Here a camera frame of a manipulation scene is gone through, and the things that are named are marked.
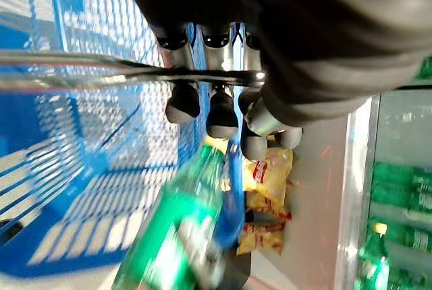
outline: shopping cart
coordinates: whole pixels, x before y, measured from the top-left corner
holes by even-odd
[[[194,64],[204,69],[201,35],[195,37]],[[134,0],[0,0],[0,49],[162,66]],[[0,67],[1,77],[81,80],[113,71],[29,63]],[[0,93],[1,273],[33,278],[122,260],[160,187],[205,134],[208,86],[199,85],[200,115],[182,125],[165,118],[170,89],[147,82]],[[229,144],[231,191],[217,229],[224,245],[244,221],[239,158],[237,139]]]

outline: yellow chip bag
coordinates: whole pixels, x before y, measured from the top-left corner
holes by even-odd
[[[260,248],[273,248],[279,255],[284,244],[285,222],[246,223],[238,239],[237,255]]]
[[[243,188],[256,191],[276,206],[284,206],[286,179],[292,169],[292,150],[269,148],[262,161],[244,161]]]
[[[284,206],[278,206],[270,199],[267,199],[258,192],[246,193],[246,208],[247,210],[254,210],[262,212],[263,214],[272,214],[281,219],[291,220],[291,212],[285,209]]]

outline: green bottle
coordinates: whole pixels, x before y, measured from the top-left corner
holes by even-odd
[[[427,57],[421,64],[420,71],[414,78],[415,80],[427,80],[432,78],[432,58]]]
[[[419,212],[432,213],[432,194],[416,192],[405,185],[373,180],[371,200]]]
[[[432,174],[416,167],[377,162],[373,165],[373,179],[432,193]]]
[[[195,278],[177,230],[185,217],[201,224],[219,215],[224,154],[221,143],[216,144],[206,138],[199,153],[161,188],[120,266],[113,290],[194,289]]]
[[[432,252],[432,235],[426,231],[384,222],[381,219],[372,219],[372,224],[374,231],[384,235],[385,240],[408,246],[414,250]]]
[[[359,257],[360,280],[356,283],[356,289],[386,290],[389,264],[382,235],[369,232]]]
[[[390,268],[387,290],[430,290],[430,279],[406,270]]]

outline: bottle cap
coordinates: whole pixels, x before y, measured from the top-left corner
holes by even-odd
[[[211,146],[220,150],[223,154],[226,154],[228,147],[228,140],[222,140],[220,138],[213,138],[210,136],[205,136],[204,145]]]

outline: metal bar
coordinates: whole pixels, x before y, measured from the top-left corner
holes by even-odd
[[[95,89],[143,82],[175,82],[180,80],[208,82],[232,86],[260,86],[264,82],[258,71],[223,71],[223,70],[190,70],[165,69],[149,65],[124,61],[115,57],[106,57],[82,53],[0,53],[0,65],[77,65],[91,67],[115,68],[118,74],[101,76],[29,76],[28,78],[0,76],[0,92],[34,92],[44,90]]]

